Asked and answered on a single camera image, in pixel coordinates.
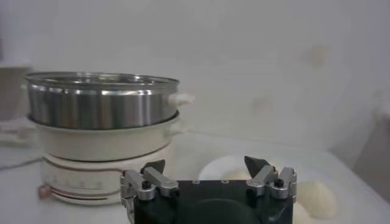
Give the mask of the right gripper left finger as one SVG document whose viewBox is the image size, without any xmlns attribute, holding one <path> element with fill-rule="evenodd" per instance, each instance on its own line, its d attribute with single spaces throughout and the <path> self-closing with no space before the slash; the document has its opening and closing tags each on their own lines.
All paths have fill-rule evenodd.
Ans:
<svg viewBox="0 0 390 224">
<path fill-rule="evenodd" d="M 179 194 L 179 182 L 163 175 L 165 160 L 146 163 L 140 171 L 125 170 L 120 176 L 121 204 L 134 215 L 134 200 L 153 200 L 157 192 L 168 198 Z"/>
</svg>

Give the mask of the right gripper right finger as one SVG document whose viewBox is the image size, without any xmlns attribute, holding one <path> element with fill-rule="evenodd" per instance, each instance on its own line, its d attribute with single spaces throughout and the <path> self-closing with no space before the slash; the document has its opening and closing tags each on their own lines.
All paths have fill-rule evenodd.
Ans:
<svg viewBox="0 0 390 224">
<path fill-rule="evenodd" d="M 268 194 L 276 200 L 297 198 L 297 174 L 294 168 L 284 167 L 278 171 L 265 159 L 250 156 L 244 157 L 244 163 L 251 176 L 246 184 L 256 196 L 263 196 L 268 191 Z"/>
</svg>

